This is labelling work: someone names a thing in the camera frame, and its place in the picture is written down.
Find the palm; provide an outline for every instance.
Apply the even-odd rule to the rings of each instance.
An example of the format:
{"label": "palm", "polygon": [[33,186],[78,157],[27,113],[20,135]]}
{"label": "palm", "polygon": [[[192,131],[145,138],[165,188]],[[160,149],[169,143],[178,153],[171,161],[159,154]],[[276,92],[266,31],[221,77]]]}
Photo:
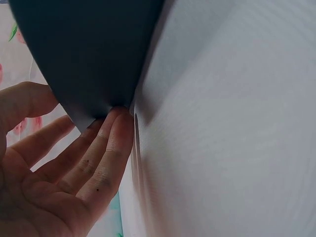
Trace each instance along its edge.
{"label": "palm", "polygon": [[86,236],[117,192],[132,145],[131,121],[126,109],[111,111],[104,123],[95,122],[35,172],[30,168],[73,128],[69,118],[56,120],[10,148],[1,143],[5,138],[1,128],[12,129],[16,122],[0,124],[0,230],[4,236]]}
{"label": "palm", "polygon": [[8,220],[10,229],[20,226],[23,236],[79,237],[91,228],[82,201],[32,173],[14,150],[8,149],[0,174],[1,219]]}

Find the curved white surface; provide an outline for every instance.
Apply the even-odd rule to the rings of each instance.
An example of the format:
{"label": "curved white surface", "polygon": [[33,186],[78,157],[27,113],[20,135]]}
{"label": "curved white surface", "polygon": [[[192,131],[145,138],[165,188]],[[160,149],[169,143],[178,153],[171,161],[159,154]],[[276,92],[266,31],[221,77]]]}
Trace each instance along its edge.
{"label": "curved white surface", "polygon": [[124,236],[316,236],[316,1],[168,8],[135,98]]}

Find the skin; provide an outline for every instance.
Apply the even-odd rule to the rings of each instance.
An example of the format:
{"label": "skin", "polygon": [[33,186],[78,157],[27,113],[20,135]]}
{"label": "skin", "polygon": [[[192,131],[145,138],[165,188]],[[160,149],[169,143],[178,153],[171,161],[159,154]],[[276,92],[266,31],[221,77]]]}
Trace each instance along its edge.
{"label": "skin", "polygon": [[0,235],[84,237],[118,191],[133,144],[126,108],[94,122],[58,157],[30,168],[74,125],[61,117],[11,147],[6,134],[58,102],[47,85],[24,82],[0,91]]}

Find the pink flower pattern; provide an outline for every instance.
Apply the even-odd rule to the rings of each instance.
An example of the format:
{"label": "pink flower pattern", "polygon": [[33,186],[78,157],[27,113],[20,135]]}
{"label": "pink flower pattern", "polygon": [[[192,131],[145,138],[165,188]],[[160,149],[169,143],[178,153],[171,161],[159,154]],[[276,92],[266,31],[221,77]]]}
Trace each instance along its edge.
{"label": "pink flower pattern", "polygon": [[27,123],[27,118],[23,119],[22,122],[16,125],[16,127],[13,129],[13,133],[19,136],[25,130]]}
{"label": "pink flower pattern", "polygon": [[32,132],[36,132],[43,127],[43,120],[41,116],[32,119]]}
{"label": "pink flower pattern", "polygon": [[18,39],[18,41],[19,41],[20,43],[26,44],[25,41],[24,41],[23,35],[21,34],[20,29],[17,30],[16,38]]}

